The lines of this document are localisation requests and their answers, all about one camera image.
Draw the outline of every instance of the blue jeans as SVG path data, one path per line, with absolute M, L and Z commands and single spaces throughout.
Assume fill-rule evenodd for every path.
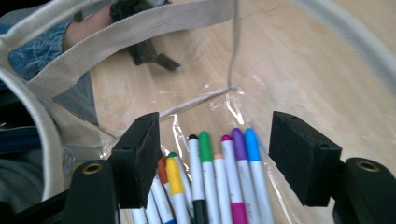
M 12 50 L 8 54 L 8 61 L 15 72 L 23 79 L 31 80 L 48 63 L 61 55 L 64 32 L 70 22 L 72 21 L 63 21 L 34 40 Z M 8 24 L 0 24 L 0 34 L 5 34 L 11 27 Z M 0 94 L 2 91 L 7 91 L 7 86 L 0 80 Z M 77 117 L 97 124 L 89 74 L 82 76 L 76 86 L 53 100 Z M 2 129 L 2 119 L 0 118 L 0 155 L 41 147 L 36 127 Z

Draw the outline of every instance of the felt-tip pen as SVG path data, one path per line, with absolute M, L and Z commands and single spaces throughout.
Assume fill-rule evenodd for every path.
M 146 217 L 148 219 L 148 223 L 161 223 L 160 214 L 158 214 L 157 205 L 155 204 L 154 197 L 152 196 L 152 190 L 148 194 L 148 207 L 146 208 Z
M 192 205 L 194 208 L 194 224 L 208 224 L 204 179 L 202 177 L 202 166 L 199 157 L 198 137 L 191 134 L 188 140 L 190 151 L 190 170 L 192 184 Z
M 212 146 L 209 133 L 201 131 L 198 138 L 199 153 L 204 175 L 205 195 L 209 223 L 220 224 L 218 194 L 216 193 L 215 173 L 213 168 Z
M 158 212 L 160 213 L 160 218 L 163 224 L 176 224 L 174 216 L 172 214 L 172 208 L 166 197 L 165 190 L 161 184 L 160 177 L 158 174 L 154 176 L 151 185 L 152 196 L 154 197 L 154 202 L 157 205 Z
M 251 173 L 253 175 L 253 183 L 257 194 L 260 215 L 262 216 L 262 223 L 273 224 L 274 218 L 268 197 L 267 186 L 265 184 L 265 175 L 262 168 L 262 156 L 260 155 L 258 139 L 253 129 L 247 128 L 245 131 L 245 142 L 247 146 L 247 158 L 249 160 Z
M 244 184 L 242 192 L 247 209 L 249 224 L 261 224 L 259 208 L 256 201 L 256 193 L 253 188 L 250 168 L 248 165 L 248 154 L 245 147 L 245 138 L 239 128 L 233 128 L 233 149 L 235 151 L 236 164 L 239 171 L 239 180 Z
M 224 154 L 228 187 L 230 189 L 231 210 L 233 224 L 248 224 L 248 215 L 242 196 L 238 170 L 236 168 L 235 152 L 233 151 L 233 139 L 230 135 L 221 137 L 221 147 Z
M 175 158 L 168 157 L 166 159 L 166 174 L 171 187 L 177 223 L 191 223 L 189 212 L 187 211 L 186 200 L 184 198 L 183 183 L 181 182 Z
M 189 210 L 189 214 L 191 217 L 194 217 L 194 209 L 192 207 L 192 199 L 191 199 L 191 183 L 189 178 L 187 177 L 186 170 L 183 168 L 182 161 L 180 157 L 176 154 L 176 152 L 171 152 L 168 154 L 168 158 L 172 157 L 175 159 L 178 167 L 178 173 L 180 174 L 181 183 L 183 184 L 184 189 L 184 198 L 186 200 L 187 209 Z
M 148 219 L 146 218 L 145 208 L 134 208 L 131 209 L 132 219 L 136 224 L 149 224 Z
M 233 223 L 231 214 L 230 196 L 227 185 L 227 175 L 225 174 L 224 156 L 217 152 L 213 155 L 215 165 L 215 179 L 219 196 L 219 207 L 221 223 Z
M 169 185 L 168 177 L 166 175 L 166 156 L 162 156 L 161 159 L 158 161 L 157 174 L 160 177 L 161 183 L 163 184 L 163 188 L 165 189 L 169 201 L 171 202 L 172 206 L 175 207 L 175 204 L 172 199 L 171 187 Z

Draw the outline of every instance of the marker cap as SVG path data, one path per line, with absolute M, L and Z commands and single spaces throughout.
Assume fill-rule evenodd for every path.
M 168 158 L 169 158 L 169 157 L 177 157 L 176 152 L 170 152 L 170 153 L 168 154 Z
M 213 158 L 214 160 L 224 160 L 224 155 L 221 152 L 217 152 L 213 155 Z
M 158 176 L 160 177 L 161 183 L 164 185 L 168 183 L 168 177 L 166 176 L 166 156 L 163 155 L 158 161 Z
M 210 144 L 210 136 L 207 131 L 201 131 L 198 143 L 201 162 L 213 161 L 212 146 Z
M 233 149 L 235 150 L 235 159 L 237 161 L 247 160 L 248 154 L 245 147 L 245 139 L 239 128 L 233 128 Z
M 195 135 L 195 134 L 191 134 L 190 136 L 189 136 L 189 140 L 190 139 L 198 139 L 198 137 L 197 137 L 197 135 Z
M 169 185 L 172 194 L 183 193 L 183 183 L 181 182 L 180 173 L 178 171 L 177 162 L 174 158 L 166 159 L 166 174 L 168 176 Z
M 244 203 L 232 203 L 233 223 L 248 224 L 248 214 Z
M 225 134 L 221 137 L 221 141 L 233 140 L 230 135 Z
M 254 130 L 248 128 L 245 131 L 245 143 L 247 145 L 247 157 L 249 161 L 261 161 L 262 156 L 260 155 L 259 142 Z

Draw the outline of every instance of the clear plastic bag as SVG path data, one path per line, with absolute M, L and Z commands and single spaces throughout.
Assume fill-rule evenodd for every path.
M 273 111 L 296 115 L 317 128 L 344 149 L 342 160 L 359 155 L 394 170 L 394 157 L 383 149 L 394 144 L 394 96 L 338 36 L 289 1 L 230 2 L 223 1 L 228 5 L 222 8 L 240 6 L 240 14 L 229 12 L 233 20 L 191 29 L 180 25 L 150 37 L 157 52 L 180 63 L 175 71 L 156 63 L 134 64 L 128 49 L 107 39 L 111 27 L 86 40 L 104 43 L 110 49 L 106 57 L 87 63 L 93 68 L 77 67 L 72 81 L 67 80 L 77 83 L 73 90 L 62 90 L 64 98 L 55 94 L 57 103 L 45 104 L 60 128 L 64 174 L 70 178 L 82 162 L 108 158 L 132 122 L 150 112 L 162 115 L 163 153 L 176 152 L 187 173 L 190 134 L 208 131 L 214 150 L 220 150 L 220 138 L 232 128 L 251 127 L 261 139 L 263 178 L 276 223 L 333 223 L 333 201 L 324 208 L 302 206 L 267 156 Z M 83 49 L 87 56 L 98 53 Z M 71 61 L 55 68 L 73 66 L 72 56 L 66 52 L 62 57 Z M 82 76 L 85 70 L 90 73 Z M 28 87 L 47 103 L 40 88 L 48 83 L 38 84 Z M 90 119 L 64 103 L 71 101 Z

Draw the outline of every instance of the wooden table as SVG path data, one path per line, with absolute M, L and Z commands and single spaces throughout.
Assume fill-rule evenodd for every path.
M 396 2 L 334 1 L 396 53 Z M 215 151 L 233 127 L 254 127 L 268 148 L 272 114 L 295 115 L 343 148 L 342 160 L 362 157 L 396 174 L 396 97 L 335 32 L 286 0 L 240 1 L 241 42 L 231 92 L 163 118 L 163 152 L 186 165 L 186 139 L 211 133 Z M 156 50 L 181 63 L 174 72 L 157 64 L 135 66 L 126 50 L 92 69 L 101 127 L 120 135 L 139 116 L 162 112 L 227 85 L 232 22 L 153 38 Z M 276 223 L 333 223 L 327 208 L 302 207 L 265 157 Z M 282 194 L 279 202 L 274 185 Z

